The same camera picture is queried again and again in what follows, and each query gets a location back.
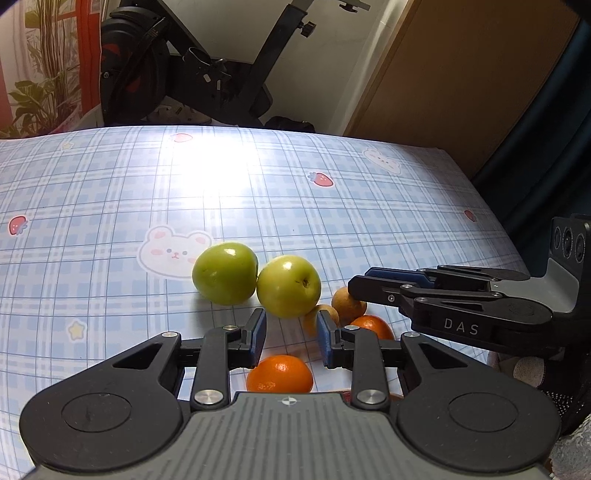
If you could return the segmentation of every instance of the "table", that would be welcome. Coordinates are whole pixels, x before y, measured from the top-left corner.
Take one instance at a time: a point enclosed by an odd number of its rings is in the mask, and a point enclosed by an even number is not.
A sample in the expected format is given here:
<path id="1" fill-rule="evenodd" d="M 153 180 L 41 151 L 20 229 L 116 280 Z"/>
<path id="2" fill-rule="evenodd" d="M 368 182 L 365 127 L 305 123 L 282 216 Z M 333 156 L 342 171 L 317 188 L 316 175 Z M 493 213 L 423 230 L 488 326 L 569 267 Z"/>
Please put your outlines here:
<path id="1" fill-rule="evenodd" d="M 281 254 L 307 258 L 323 303 L 370 266 L 526 271 L 469 180 L 435 148 L 223 127 L 2 141 L 1 478 L 31 468 L 18 416 L 37 391 L 166 330 L 192 338 L 246 322 L 256 297 L 213 305 L 190 279 L 199 253 L 228 240 L 252 248 L 261 267 Z M 410 329 L 395 309 L 368 312 L 397 337 Z M 298 319 L 269 316 L 267 329 L 264 356 L 303 359 L 315 391 L 350 387 L 349 372 L 323 367 Z M 444 343 L 485 361 L 479 349 Z M 233 391 L 245 375 L 232 373 Z M 395 369 L 388 379 L 400 392 Z"/>

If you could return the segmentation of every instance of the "green apple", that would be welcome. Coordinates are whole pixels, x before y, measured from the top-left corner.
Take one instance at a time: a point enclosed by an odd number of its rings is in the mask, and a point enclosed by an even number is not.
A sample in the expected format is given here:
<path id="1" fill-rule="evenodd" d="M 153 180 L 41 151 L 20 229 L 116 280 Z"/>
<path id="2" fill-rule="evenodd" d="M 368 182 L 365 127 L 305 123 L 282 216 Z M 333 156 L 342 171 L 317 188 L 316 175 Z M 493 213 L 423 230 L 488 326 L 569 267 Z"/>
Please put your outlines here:
<path id="1" fill-rule="evenodd" d="M 320 277 L 314 266 L 297 255 L 271 260 L 259 273 L 256 295 L 265 309 L 278 317 L 300 317 L 320 298 Z"/>
<path id="2" fill-rule="evenodd" d="M 258 258 L 246 245 L 226 242 L 209 247 L 193 266 L 193 284 L 220 305 L 247 301 L 256 289 Z"/>

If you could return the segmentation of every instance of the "blue gripper pad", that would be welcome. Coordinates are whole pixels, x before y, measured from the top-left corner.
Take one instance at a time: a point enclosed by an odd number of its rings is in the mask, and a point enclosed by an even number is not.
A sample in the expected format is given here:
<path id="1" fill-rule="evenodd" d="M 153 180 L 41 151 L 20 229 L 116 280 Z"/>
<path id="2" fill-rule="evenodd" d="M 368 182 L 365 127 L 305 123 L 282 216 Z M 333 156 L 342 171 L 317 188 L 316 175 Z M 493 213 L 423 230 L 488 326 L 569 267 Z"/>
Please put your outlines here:
<path id="1" fill-rule="evenodd" d="M 318 346 L 320 347 L 322 363 L 325 367 L 334 368 L 333 352 L 330 348 L 330 330 L 328 325 L 324 322 L 320 312 L 316 314 L 316 339 L 318 341 Z"/>
<path id="2" fill-rule="evenodd" d="M 249 354 L 251 356 L 251 365 L 258 365 L 261 358 L 262 348 L 265 345 L 265 338 L 267 337 L 267 312 L 263 310 L 261 316 L 255 327 L 252 330 L 252 343 Z"/>
<path id="3" fill-rule="evenodd" d="M 365 272 L 366 277 L 385 278 L 387 280 L 400 280 L 416 283 L 420 288 L 435 288 L 432 282 L 422 273 L 414 270 L 398 270 L 396 268 L 372 267 Z"/>

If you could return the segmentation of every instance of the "blue fabric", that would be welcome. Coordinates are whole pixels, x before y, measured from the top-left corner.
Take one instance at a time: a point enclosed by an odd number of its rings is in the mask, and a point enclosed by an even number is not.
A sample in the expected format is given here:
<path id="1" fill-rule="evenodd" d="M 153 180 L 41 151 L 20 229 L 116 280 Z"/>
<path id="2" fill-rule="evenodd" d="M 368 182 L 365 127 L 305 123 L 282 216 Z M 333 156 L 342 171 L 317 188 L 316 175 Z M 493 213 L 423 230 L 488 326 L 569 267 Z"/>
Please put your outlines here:
<path id="1" fill-rule="evenodd" d="M 553 216 L 591 213 L 591 27 L 580 22 L 531 106 L 473 183 L 533 275 Z"/>

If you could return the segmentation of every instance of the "crosshair marking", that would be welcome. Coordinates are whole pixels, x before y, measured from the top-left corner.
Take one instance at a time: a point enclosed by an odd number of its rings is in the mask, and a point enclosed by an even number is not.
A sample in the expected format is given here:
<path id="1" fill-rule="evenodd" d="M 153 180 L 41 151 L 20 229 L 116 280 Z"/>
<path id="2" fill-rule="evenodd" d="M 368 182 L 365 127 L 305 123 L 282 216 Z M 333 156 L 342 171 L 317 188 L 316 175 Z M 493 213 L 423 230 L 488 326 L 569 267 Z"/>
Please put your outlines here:
<path id="1" fill-rule="evenodd" d="M 291 407 L 297 403 L 297 400 L 294 397 L 286 397 L 280 400 L 280 402 L 284 405 L 287 405 L 288 407 Z"/>

